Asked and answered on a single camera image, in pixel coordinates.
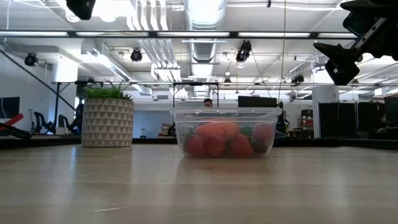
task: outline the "planter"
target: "planter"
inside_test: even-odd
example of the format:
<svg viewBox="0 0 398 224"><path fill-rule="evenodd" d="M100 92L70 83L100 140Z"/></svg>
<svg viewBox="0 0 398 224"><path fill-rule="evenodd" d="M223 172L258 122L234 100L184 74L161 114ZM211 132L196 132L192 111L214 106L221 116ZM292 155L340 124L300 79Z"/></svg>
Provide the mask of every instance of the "planter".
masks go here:
<svg viewBox="0 0 398 224"><path fill-rule="evenodd" d="M132 141L134 103L98 98L86 100L81 145L84 147L126 147Z"/></svg>

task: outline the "computer monitor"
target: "computer monitor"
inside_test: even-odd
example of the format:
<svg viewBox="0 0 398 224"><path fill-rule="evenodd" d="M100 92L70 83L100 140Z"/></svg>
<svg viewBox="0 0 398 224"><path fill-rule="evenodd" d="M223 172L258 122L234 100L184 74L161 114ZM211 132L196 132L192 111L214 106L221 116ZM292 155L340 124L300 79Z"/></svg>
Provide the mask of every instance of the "computer monitor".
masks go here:
<svg viewBox="0 0 398 224"><path fill-rule="evenodd" d="M386 113L387 121L391 124L398 124L398 98L386 97L384 99L384 111Z"/></svg>
<svg viewBox="0 0 398 224"><path fill-rule="evenodd" d="M259 96L238 96L238 107L277 107L277 98Z"/></svg>

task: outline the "red object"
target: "red object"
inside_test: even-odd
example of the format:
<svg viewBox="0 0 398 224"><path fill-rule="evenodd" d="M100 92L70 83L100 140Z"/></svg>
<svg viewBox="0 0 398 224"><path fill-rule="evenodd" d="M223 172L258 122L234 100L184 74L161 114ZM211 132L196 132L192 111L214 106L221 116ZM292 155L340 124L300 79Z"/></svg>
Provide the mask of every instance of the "red object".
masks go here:
<svg viewBox="0 0 398 224"><path fill-rule="evenodd" d="M23 118L24 118L24 115L23 114L19 114L19 115L13 117L12 119L6 121L4 124L12 126L13 124L17 123L18 121L22 120Z"/></svg>
<svg viewBox="0 0 398 224"><path fill-rule="evenodd" d="M226 150L226 139L223 136L208 134L205 137L207 152L212 157L220 157Z"/></svg>
<svg viewBox="0 0 398 224"><path fill-rule="evenodd" d="M205 141L197 134L194 134L185 144L185 152L195 157L207 156L207 150L205 147Z"/></svg>
<svg viewBox="0 0 398 224"><path fill-rule="evenodd" d="M242 134L237 135L231 143L231 156L234 158L247 158L253 155L254 151L248 138Z"/></svg>
<svg viewBox="0 0 398 224"><path fill-rule="evenodd" d="M274 126L271 124L257 124L253 129L252 139L257 142L268 142L275 136Z"/></svg>

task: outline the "wooden table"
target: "wooden table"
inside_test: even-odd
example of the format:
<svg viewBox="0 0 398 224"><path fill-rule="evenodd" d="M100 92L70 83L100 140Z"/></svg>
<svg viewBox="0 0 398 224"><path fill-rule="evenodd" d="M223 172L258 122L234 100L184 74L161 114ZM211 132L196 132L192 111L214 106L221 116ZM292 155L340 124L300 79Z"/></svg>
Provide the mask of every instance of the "wooden table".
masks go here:
<svg viewBox="0 0 398 224"><path fill-rule="evenodd" d="M275 148L184 159L177 146L0 151L1 223L395 223L398 154Z"/></svg>

